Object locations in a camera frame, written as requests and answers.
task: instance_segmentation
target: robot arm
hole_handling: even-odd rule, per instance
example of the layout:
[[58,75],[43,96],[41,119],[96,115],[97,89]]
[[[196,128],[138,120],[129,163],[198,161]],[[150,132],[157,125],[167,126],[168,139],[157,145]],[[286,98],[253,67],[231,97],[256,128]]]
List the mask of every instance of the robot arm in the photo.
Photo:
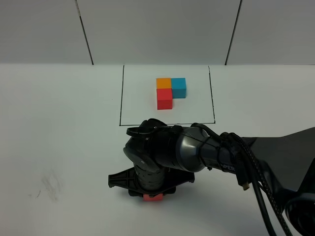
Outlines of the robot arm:
[[286,235],[281,213],[304,236],[315,235],[315,128],[281,138],[220,136],[207,126],[167,126],[156,119],[129,128],[124,152],[134,168],[109,176],[109,186],[128,189],[131,196],[154,200],[175,193],[207,167],[236,175],[244,190],[253,187],[270,235],[271,223],[261,189],[267,194]]

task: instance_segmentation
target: blue cube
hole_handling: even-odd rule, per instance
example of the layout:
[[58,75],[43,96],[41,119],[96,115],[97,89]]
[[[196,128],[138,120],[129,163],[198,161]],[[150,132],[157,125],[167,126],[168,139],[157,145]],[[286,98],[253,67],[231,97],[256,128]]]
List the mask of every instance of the blue cube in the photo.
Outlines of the blue cube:
[[173,98],[186,98],[186,79],[172,78]]

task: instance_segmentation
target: white wall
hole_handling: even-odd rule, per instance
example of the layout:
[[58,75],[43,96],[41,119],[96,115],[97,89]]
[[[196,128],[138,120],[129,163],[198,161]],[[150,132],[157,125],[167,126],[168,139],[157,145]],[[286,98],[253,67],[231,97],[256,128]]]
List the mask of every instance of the white wall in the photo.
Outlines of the white wall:
[[1,0],[0,62],[91,63],[74,0]]
[[227,64],[315,64],[314,0],[243,1]]
[[224,64],[238,0],[79,0],[95,64]]

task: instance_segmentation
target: red cube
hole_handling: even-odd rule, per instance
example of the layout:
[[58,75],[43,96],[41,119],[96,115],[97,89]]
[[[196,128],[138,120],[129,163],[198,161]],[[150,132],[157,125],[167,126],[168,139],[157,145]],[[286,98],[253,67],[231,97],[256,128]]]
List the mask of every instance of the red cube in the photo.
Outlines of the red cube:
[[173,108],[173,94],[171,88],[157,89],[157,109],[166,110]]

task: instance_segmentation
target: cube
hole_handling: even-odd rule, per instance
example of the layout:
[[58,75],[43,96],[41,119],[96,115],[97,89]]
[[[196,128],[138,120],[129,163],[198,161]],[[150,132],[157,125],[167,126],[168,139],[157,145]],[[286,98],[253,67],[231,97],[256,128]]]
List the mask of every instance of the cube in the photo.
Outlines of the cube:
[[173,108],[173,95],[171,88],[157,89],[157,109],[166,110]]
[[171,78],[157,78],[157,89],[171,89]]
[[172,93],[173,98],[186,98],[186,79],[172,78]]

